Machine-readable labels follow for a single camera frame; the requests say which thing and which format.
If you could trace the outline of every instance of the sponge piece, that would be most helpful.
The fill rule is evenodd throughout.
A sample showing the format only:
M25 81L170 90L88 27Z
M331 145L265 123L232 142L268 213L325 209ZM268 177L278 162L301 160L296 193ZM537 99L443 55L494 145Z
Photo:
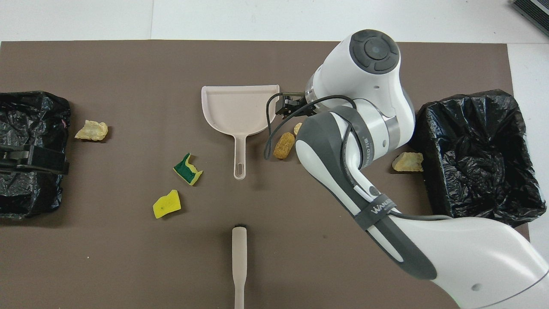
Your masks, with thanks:
M154 217L156 219L165 216L170 212L174 212L181 209L181 203L179 201L179 195L177 190L171 190L168 195L162 196L153 205Z
M179 162L176 166L173 167L173 170L183 178L189 185L194 185L200 175L202 175L203 170L198 171L194 165L189 163L191 153L185 155L185 158Z

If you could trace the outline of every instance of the pink dustpan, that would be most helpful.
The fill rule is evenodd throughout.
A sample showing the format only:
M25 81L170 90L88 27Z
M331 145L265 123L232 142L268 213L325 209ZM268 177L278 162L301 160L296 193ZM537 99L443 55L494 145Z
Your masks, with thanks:
M280 92L278 85L204 86L202 111L206 121L217 131L234 137L234 177L246 177L246 137L267 127L265 104ZM275 118L275 104L269 106L270 121Z

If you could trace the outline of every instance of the black plastic bag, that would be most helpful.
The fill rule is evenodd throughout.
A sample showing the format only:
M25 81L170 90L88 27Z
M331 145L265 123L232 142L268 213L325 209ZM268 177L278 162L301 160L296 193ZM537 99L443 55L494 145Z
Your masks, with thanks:
M64 153L70 125L67 100L43 91L0 93L0 144L31 144ZM62 175L0 173L0 217L21 219L56 210Z
M501 90L425 104L410 145L423 153L435 214L516 227L545 212L517 101Z

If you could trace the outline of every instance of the black trash bag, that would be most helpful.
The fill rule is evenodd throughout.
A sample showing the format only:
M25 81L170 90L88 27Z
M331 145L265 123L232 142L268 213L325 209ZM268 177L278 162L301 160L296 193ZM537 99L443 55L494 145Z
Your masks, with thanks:
M31 144L65 153L67 100L43 91L0 93L0 144ZM59 208L62 175L0 173L0 217L22 219Z
M516 227L545 212L517 101L501 90L425 104L410 145L423 153L433 213Z

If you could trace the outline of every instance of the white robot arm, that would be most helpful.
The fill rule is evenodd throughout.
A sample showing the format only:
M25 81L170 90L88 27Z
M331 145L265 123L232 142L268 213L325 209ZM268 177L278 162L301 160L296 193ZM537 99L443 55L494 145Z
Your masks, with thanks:
M407 143L414 112L399 78L400 51L362 30L336 46L311 77L295 148L301 164L404 271L432 280L461 308L549 308L549 265L515 230L484 218L409 216L360 169Z

